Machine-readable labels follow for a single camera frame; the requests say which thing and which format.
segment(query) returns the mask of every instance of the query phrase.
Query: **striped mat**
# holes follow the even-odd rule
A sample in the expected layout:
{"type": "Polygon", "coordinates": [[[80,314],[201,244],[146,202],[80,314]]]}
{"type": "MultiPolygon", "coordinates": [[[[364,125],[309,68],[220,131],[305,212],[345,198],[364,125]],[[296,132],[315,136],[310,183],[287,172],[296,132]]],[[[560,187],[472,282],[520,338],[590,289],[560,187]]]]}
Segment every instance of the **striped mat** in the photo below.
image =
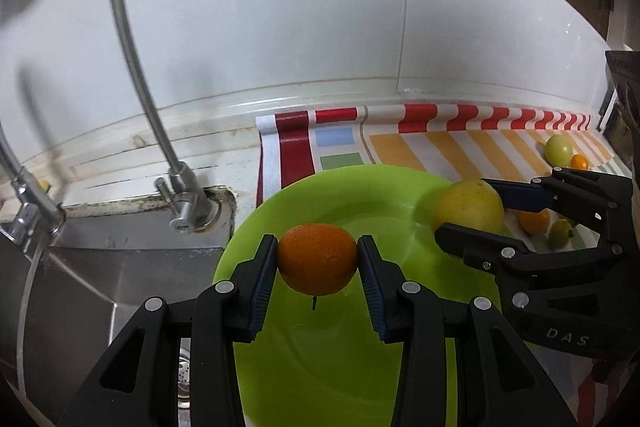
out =
{"type": "MultiPolygon", "coordinates": [[[[411,167],[452,182],[496,178],[528,182],[545,176],[542,155],[553,134],[571,142],[592,170],[631,176],[585,114],[470,104],[404,104],[296,111],[256,118],[262,156],[257,204],[281,188],[327,169],[362,164],[411,167]]],[[[544,237],[526,237],[512,213],[512,235],[534,251],[547,251],[544,237]]],[[[598,235],[578,226],[565,250],[594,247],[598,235]]],[[[620,367],[612,385],[593,381],[593,362],[542,346],[538,361],[554,381],[580,427],[594,427],[626,384],[620,367]]]]}

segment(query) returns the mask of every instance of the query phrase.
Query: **sink drain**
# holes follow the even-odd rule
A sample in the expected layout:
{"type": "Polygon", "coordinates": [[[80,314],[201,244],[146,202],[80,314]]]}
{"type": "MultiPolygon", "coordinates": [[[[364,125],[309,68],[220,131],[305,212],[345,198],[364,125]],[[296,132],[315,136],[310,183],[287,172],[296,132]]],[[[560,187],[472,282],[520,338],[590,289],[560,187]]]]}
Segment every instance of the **sink drain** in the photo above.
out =
{"type": "Polygon", "coordinates": [[[189,351],[180,348],[180,360],[178,360],[178,407],[188,409],[190,407],[189,392],[189,351]]]}

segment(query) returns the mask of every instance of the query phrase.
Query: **stainless steel sink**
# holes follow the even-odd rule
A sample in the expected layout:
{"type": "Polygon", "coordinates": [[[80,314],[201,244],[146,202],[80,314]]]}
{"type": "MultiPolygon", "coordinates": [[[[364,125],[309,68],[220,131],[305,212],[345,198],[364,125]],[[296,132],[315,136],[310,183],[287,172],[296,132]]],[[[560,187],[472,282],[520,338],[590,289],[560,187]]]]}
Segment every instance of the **stainless steel sink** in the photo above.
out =
{"type": "Polygon", "coordinates": [[[143,301],[150,296],[167,302],[194,298],[209,286],[234,217],[229,192],[211,196],[221,203],[217,224],[186,235],[169,227],[171,212],[155,196],[68,208],[55,242],[33,248],[36,265],[30,276],[28,259],[8,251],[0,237],[1,314],[15,330],[18,352],[12,360],[1,337],[1,368],[8,377],[15,368],[26,396],[54,423],[143,301]],[[20,296],[30,279],[28,304],[23,299],[23,319],[18,320],[20,296]]]}

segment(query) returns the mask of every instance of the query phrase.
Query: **orange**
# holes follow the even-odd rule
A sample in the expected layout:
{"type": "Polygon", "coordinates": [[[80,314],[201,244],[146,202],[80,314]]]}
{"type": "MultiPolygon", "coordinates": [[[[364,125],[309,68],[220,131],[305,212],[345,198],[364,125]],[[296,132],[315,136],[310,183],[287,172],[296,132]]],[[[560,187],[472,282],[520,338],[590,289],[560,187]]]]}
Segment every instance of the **orange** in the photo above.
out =
{"type": "Polygon", "coordinates": [[[589,160],[584,156],[582,156],[581,154],[574,154],[574,156],[572,156],[571,158],[570,167],[572,169],[580,169],[581,171],[588,171],[589,160]]]}
{"type": "Polygon", "coordinates": [[[310,223],[289,229],[278,243],[278,269],[297,292],[321,296],[347,286],[358,266],[351,234],[335,225],[310,223]]]}
{"type": "Polygon", "coordinates": [[[546,229],[549,228],[551,217],[548,208],[545,208],[541,212],[525,212],[524,210],[518,210],[517,214],[518,224],[529,235],[546,233],[546,229]]]}

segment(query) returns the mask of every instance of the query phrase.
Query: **faucet handle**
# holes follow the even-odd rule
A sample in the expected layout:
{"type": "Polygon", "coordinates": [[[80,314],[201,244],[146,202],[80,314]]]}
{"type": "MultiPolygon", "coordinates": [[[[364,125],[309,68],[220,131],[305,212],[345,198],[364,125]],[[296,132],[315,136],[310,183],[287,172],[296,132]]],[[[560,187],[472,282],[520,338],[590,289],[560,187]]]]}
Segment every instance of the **faucet handle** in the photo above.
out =
{"type": "Polygon", "coordinates": [[[193,192],[174,194],[169,189],[164,178],[156,179],[156,188],[169,205],[172,214],[174,214],[169,224],[180,233],[193,232],[198,194],[193,192]]]}
{"type": "Polygon", "coordinates": [[[169,186],[166,184],[166,181],[164,181],[164,178],[162,177],[157,178],[155,184],[156,184],[156,189],[158,190],[158,192],[160,192],[160,195],[164,198],[164,201],[166,201],[166,204],[169,205],[169,208],[171,209],[172,213],[174,213],[174,216],[179,216],[180,209],[178,208],[178,205],[175,202],[173,193],[169,189],[169,186]]]}
{"type": "Polygon", "coordinates": [[[27,239],[33,234],[39,219],[40,209],[37,204],[24,203],[20,207],[9,232],[16,245],[24,246],[27,239]]]}

